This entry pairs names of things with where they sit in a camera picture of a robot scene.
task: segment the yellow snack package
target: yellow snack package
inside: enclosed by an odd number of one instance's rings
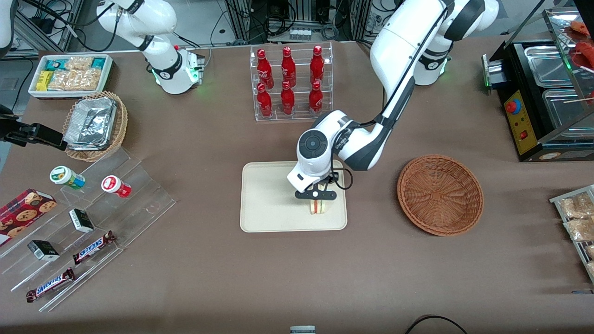
[[[48,84],[52,79],[53,71],[41,71],[39,79],[35,85],[35,90],[38,92],[45,92],[48,90]]]

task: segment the red cookie box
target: red cookie box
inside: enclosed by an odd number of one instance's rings
[[[56,200],[41,191],[27,189],[0,208],[0,246],[16,237],[39,217],[52,210]]]

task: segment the teal snack package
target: teal snack package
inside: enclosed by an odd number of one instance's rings
[[[105,65],[105,58],[95,58],[91,67],[103,69],[103,65]]]
[[[68,59],[54,59],[45,65],[46,71],[65,70]]]

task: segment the stainless steel tray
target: stainless steel tray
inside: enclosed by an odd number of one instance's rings
[[[542,98],[555,128],[585,112],[580,102],[563,103],[563,101],[577,100],[579,98],[574,89],[549,89],[542,94]],[[581,120],[574,127],[563,132],[562,136],[594,137],[594,118],[589,116]]]
[[[536,84],[543,88],[572,87],[555,46],[532,46],[524,50]]]

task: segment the empty wicker basket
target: empty wicker basket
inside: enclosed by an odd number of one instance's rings
[[[435,235],[465,233],[483,212],[478,180],[447,156],[426,155],[410,161],[398,178],[397,195],[406,216]]]

